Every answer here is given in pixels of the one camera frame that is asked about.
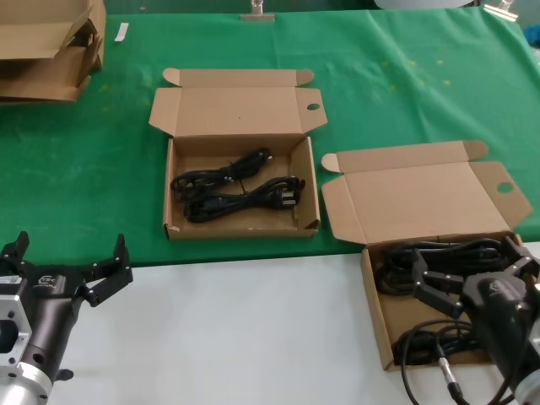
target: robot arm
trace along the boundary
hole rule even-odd
[[[479,273],[466,280],[431,272],[421,254],[413,257],[413,296],[453,319],[465,312],[472,333],[505,377],[521,405],[540,404],[540,261],[510,238],[503,240],[511,264],[503,272]],[[458,294],[459,300],[449,294]],[[464,402],[450,366],[440,354],[452,398]]]
[[[45,405],[83,301],[97,306],[133,281],[123,235],[113,257],[88,266],[35,266],[25,232],[0,252],[0,405]],[[93,287],[86,283],[99,281]]]

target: white label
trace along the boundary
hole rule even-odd
[[[127,33],[127,27],[129,26],[129,23],[121,23],[120,29],[118,30],[118,34],[116,35],[115,42],[122,42],[124,41],[124,38],[126,38]]]
[[[19,276],[3,276],[0,277],[0,284],[19,284],[22,278]]]

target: metal clamp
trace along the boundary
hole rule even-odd
[[[262,11],[263,0],[251,0],[251,13],[241,14],[242,21],[274,21],[272,13],[264,13]]]

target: stacked cardboard boxes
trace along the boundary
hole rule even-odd
[[[0,0],[0,104],[75,101],[103,65],[103,0]]]

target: coiled black cable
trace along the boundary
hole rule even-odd
[[[405,342],[409,332],[405,332],[393,345],[394,364],[402,362]],[[443,327],[437,332],[419,330],[417,331],[408,348],[407,365],[429,365],[439,359],[438,348],[446,353],[446,356],[460,352],[480,349],[480,342],[472,333],[471,325],[450,325]]]
[[[403,379],[403,385],[405,386],[405,391],[407,392],[407,395],[413,405],[419,405],[419,402],[416,400],[416,398],[413,395],[413,392],[411,391],[411,387],[408,384],[408,378],[407,378],[407,363],[409,358],[409,349],[411,348],[411,343],[414,340],[414,337],[416,334],[422,330],[425,327],[430,327],[432,325],[440,325],[440,324],[452,324],[451,326],[442,328],[439,332],[440,335],[444,335],[452,330],[462,330],[462,329],[469,329],[472,330],[472,324],[470,322],[465,321],[453,321],[449,319],[439,319],[435,321],[426,321],[419,323],[416,327],[414,327],[410,332],[408,332],[404,344],[403,344],[403,350],[402,350],[402,357],[401,357],[401,372],[402,372],[402,379]],[[514,400],[514,396],[510,394],[508,397],[501,399],[503,395],[505,394],[506,390],[508,389],[508,386],[510,384],[510,381],[512,378],[514,378],[514,374],[516,373],[517,369],[521,365],[525,353],[527,351],[527,342],[529,338],[529,330],[526,329],[526,333],[524,333],[524,342],[520,346],[520,350],[518,355],[516,356],[516,362],[513,364],[512,369],[508,375],[505,376],[505,379],[503,383],[501,384],[499,390],[497,390],[497,393],[493,397],[491,401],[488,402],[488,405],[507,405],[508,403],[512,402]],[[444,352],[444,349],[439,347],[439,353],[443,354],[445,357],[448,356],[446,352]],[[463,395],[461,393],[461,389],[458,388],[458,391],[451,392],[452,399],[454,402],[456,402],[457,405],[469,405],[469,403],[463,398]]]
[[[170,188],[178,202],[192,202],[229,182],[256,175],[271,158],[269,149],[260,148],[220,169],[183,173],[175,177]]]
[[[244,194],[207,192],[184,207],[190,222],[202,223],[246,208],[290,209],[300,201],[305,181],[295,176],[276,177]]]
[[[413,293],[411,267],[415,249],[420,251],[430,271],[464,278],[477,273],[499,272],[509,266],[509,260],[497,240],[405,242],[386,251],[383,266],[375,271],[375,285],[379,292],[389,295]]]

